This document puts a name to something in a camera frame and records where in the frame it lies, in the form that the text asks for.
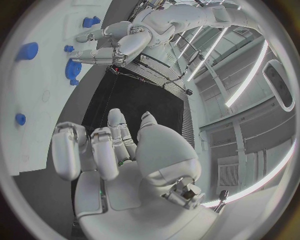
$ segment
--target ceiling light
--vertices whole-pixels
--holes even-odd
[[[223,37],[223,35],[225,34],[225,32],[227,31],[228,27],[225,27],[223,29],[223,31],[221,32],[221,34],[219,35],[219,37],[217,38],[217,40],[214,42],[214,44],[211,46],[210,50],[208,51],[208,53],[206,54],[206,56],[204,57],[204,60],[202,60],[199,65],[195,68],[195,70],[192,72],[192,74],[189,76],[188,78],[188,82],[191,81],[191,79],[193,78],[193,76],[198,72],[198,70],[201,68],[201,66],[203,65],[203,63],[206,61],[206,59],[211,55],[212,51],[215,49],[215,47],[217,46],[217,44],[219,43],[219,41],[221,40],[221,38]]]
[[[200,32],[200,30],[201,30],[202,28],[203,28],[203,26],[201,26],[201,27],[197,30],[197,32],[195,33],[195,35],[192,36],[191,40],[188,42],[189,44],[192,43],[192,41],[195,39],[195,37],[198,35],[198,33]],[[189,44],[187,44],[187,45],[185,46],[185,48],[183,49],[182,53],[180,53],[178,59],[180,59],[180,57],[181,57],[181,56],[185,53],[185,51],[188,49],[188,47],[190,46]]]
[[[177,39],[177,41],[175,42],[175,45],[178,44],[179,40],[181,39],[181,36]]]
[[[229,98],[229,100],[225,103],[225,105],[229,108],[243,93],[243,91],[246,89],[246,87],[249,85],[253,77],[255,76],[256,72],[260,68],[260,65],[263,62],[263,59],[266,55],[268,49],[268,42],[265,40],[264,44],[262,46],[261,52],[259,54],[259,57],[254,64],[252,70],[250,71],[249,75],[246,77],[246,79],[242,82],[242,84],[239,86],[239,88],[236,90],[236,92]]]
[[[266,175],[262,180],[258,181],[251,187],[248,187],[247,189],[240,191],[239,193],[229,196],[226,200],[226,203],[233,202],[235,200],[238,200],[240,198],[243,198],[243,197],[253,193],[254,191],[256,191],[256,190],[260,189],[262,186],[264,186],[272,178],[274,178],[280,172],[280,170],[283,169],[283,167],[287,164],[287,162],[290,160],[290,158],[293,156],[296,142],[297,142],[297,140],[294,141],[290,150],[287,152],[287,154],[281,160],[281,162],[277,165],[277,167],[275,167],[268,175]],[[211,207],[217,206],[219,204],[219,202],[220,202],[219,200],[210,201],[210,202],[203,203],[202,205],[206,208],[211,208]]]

